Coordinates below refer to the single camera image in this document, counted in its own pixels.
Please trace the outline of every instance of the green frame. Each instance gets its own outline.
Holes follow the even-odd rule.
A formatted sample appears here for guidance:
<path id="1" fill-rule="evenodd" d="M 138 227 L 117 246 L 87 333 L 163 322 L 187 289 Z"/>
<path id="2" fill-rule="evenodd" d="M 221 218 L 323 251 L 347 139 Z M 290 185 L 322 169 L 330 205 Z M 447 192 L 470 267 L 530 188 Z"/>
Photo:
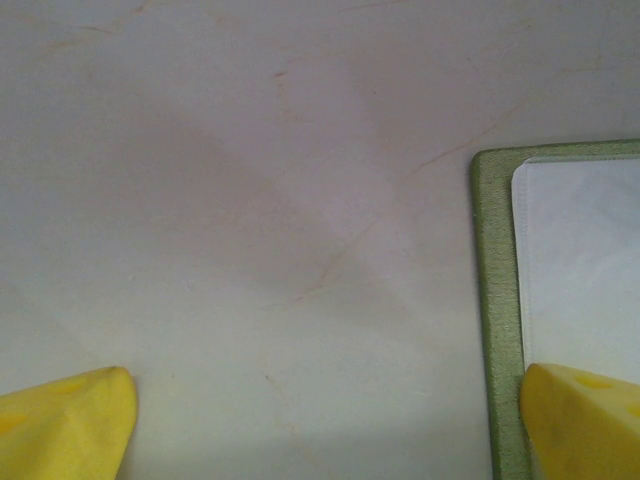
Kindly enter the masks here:
<path id="1" fill-rule="evenodd" d="M 478 153 L 471 163 L 483 350 L 493 478 L 531 480 L 531 456 L 520 419 L 524 374 L 511 178 L 532 157 L 640 155 L 640 140 L 542 145 Z"/>

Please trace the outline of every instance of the yellow object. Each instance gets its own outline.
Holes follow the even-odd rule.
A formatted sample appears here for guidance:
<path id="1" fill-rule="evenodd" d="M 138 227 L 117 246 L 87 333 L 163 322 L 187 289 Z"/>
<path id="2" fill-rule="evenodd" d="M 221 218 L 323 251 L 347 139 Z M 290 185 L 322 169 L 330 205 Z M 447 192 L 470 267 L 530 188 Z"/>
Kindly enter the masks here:
<path id="1" fill-rule="evenodd" d="M 547 480 L 640 479 L 640 385 L 533 364 L 520 412 Z"/>
<path id="2" fill-rule="evenodd" d="M 0 480 L 113 480 L 136 411 L 121 367 L 0 396 Z"/>

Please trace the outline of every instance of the white wall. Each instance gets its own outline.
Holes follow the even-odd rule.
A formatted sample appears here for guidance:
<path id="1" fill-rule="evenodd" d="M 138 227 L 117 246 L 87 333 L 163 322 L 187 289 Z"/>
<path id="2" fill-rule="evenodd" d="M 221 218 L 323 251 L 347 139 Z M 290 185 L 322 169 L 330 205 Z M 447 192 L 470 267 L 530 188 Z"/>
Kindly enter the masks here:
<path id="1" fill-rule="evenodd" d="M 640 7 L 141 2 L 0 5 L 0 392 L 127 366 L 123 480 L 490 478 L 468 163 L 637 135 Z"/>

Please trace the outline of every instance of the green border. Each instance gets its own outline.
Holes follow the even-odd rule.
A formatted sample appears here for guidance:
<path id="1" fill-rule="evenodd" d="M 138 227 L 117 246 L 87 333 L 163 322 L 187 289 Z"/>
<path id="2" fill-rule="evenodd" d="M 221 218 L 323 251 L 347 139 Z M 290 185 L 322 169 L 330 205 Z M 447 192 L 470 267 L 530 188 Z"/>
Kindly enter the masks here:
<path id="1" fill-rule="evenodd" d="M 531 480 L 526 433 L 518 410 L 524 373 L 511 178 L 531 157 L 640 155 L 640 140 L 486 150 L 471 164 L 482 336 L 493 478 Z"/>

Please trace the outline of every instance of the white paper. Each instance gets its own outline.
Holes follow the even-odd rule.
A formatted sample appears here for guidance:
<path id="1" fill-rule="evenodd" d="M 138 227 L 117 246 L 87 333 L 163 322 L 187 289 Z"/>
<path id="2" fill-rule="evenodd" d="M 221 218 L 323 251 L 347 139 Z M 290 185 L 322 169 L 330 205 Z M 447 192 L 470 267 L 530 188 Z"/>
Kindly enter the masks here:
<path id="1" fill-rule="evenodd" d="M 531 161 L 513 198 L 526 365 L 640 382 L 640 161 Z"/>

